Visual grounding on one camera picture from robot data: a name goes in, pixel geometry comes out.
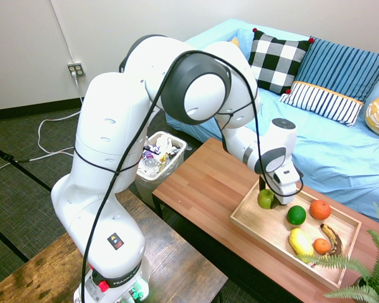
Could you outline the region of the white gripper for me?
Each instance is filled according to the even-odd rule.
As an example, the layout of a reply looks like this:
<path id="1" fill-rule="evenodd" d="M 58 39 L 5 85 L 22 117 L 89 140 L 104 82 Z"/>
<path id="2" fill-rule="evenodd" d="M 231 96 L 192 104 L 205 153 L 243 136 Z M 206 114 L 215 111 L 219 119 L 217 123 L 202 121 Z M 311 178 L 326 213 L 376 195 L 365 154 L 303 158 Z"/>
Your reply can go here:
<path id="1" fill-rule="evenodd" d="M 294 166 L 288 163 L 281 166 L 272 174 L 275 188 L 275 196 L 271 202 L 270 208 L 274 209 L 279 205 L 287 205 L 293 201 L 297 187 L 296 183 L 300 181 L 303 174 Z M 265 189 L 266 183 L 264 178 L 259 178 L 259 190 Z"/>

